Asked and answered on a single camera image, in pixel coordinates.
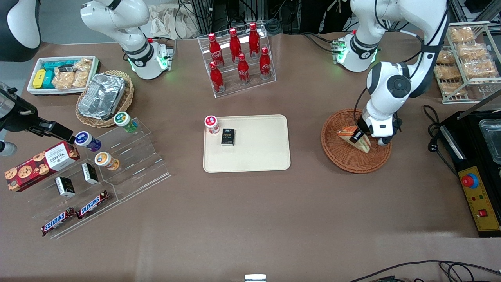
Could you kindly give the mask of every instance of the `white cloth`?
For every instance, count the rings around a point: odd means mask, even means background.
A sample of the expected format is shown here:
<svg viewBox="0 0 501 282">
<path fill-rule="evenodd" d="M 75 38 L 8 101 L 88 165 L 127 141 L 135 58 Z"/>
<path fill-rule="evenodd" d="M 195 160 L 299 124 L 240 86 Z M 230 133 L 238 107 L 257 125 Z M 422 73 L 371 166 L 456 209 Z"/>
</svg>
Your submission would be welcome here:
<svg viewBox="0 0 501 282">
<path fill-rule="evenodd" d="M 151 34 L 154 37 L 167 36 L 172 39 L 186 39 L 200 35 L 194 22 L 196 16 L 190 12 L 193 11 L 191 4 L 182 6 L 180 10 L 178 3 L 150 5 L 148 9 L 150 10 Z"/>
</svg>

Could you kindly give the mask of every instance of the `yellow panel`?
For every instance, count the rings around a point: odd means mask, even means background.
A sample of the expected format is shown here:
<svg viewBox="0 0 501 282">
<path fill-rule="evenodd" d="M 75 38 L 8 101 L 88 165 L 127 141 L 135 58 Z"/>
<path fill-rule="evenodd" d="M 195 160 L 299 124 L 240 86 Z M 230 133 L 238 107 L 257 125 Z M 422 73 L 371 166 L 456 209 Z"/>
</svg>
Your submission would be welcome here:
<svg viewBox="0 0 501 282">
<path fill-rule="evenodd" d="M 473 218 L 475 219 L 477 229 L 479 231 L 501 230 L 499 228 L 499 222 L 497 221 L 492 205 L 490 204 L 489 197 L 485 192 L 485 187 L 482 183 L 482 179 L 480 179 L 480 174 L 478 173 L 476 166 L 464 171 L 460 171 L 457 174 L 461 179 L 468 173 L 474 174 L 478 178 L 478 187 L 474 189 L 461 184 L 463 186 L 464 194 L 466 195 L 471 213 L 473 214 Z M 486 210 L 487 216 L 480 217 L 479 210 Z"/>
</svg>

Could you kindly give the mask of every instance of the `walkers cookie box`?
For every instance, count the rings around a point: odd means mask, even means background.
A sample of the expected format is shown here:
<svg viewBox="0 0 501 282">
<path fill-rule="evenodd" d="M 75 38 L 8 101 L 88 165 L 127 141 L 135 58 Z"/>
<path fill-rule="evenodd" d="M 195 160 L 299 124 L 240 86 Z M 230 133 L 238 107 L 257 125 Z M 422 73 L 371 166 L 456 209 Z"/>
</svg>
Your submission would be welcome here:
<svg viewBox="0 0 501 282">
<path fill-rule="evenodd" d="M 26 162 L 5 172 L 9 190 L 21 192 L 80 158 L 76 147 L 59 142 Z"/>
</svg>

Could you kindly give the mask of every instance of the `black box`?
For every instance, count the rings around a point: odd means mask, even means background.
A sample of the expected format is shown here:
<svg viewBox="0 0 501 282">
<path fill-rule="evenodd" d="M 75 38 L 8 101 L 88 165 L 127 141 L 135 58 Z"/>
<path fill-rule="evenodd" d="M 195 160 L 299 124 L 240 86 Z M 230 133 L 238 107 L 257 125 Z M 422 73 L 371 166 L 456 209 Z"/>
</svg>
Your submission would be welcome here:
<svg viewBox="0 0 501 282">
<path fill-rule="evenodd" d="M 71 179 L 66 177 L 57 177 L 56 178 L 56 186 L 59 190 L 59 195 L 71 198 L 75 195 L 75 189 L 73 188 L 73 183 L 71 183 Z"/>
<path fill-rule="evenodd" d="M 85 181 L 89 182 L 90 184 L 93 185 L 99 182 L 96 169 L 92 165 L 88 163 L 82 164 L 82 172 L 84 173 Z"/>
<path fill-rule="evenodd" d="M 223 146 L 235 145 L 235 129 L 223 128 L 221 145 Z"/>
</svg>

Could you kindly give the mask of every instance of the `purple jar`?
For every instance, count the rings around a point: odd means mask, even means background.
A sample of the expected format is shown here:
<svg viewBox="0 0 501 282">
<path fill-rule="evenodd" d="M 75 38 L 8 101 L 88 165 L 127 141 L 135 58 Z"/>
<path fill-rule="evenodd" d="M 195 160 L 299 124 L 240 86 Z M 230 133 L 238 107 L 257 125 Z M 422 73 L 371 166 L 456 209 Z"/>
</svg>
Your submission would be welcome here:
<svg viewBox="0 0 501 282">
<path fill-rule="evenodd" d="M 86 147 L 87 149 L 95 152 L 101 148 L 101 141 L 92 137 L 87 131 L 81 131 L 75 138 L 75 144 L 78 146 Z"/>
</svg>

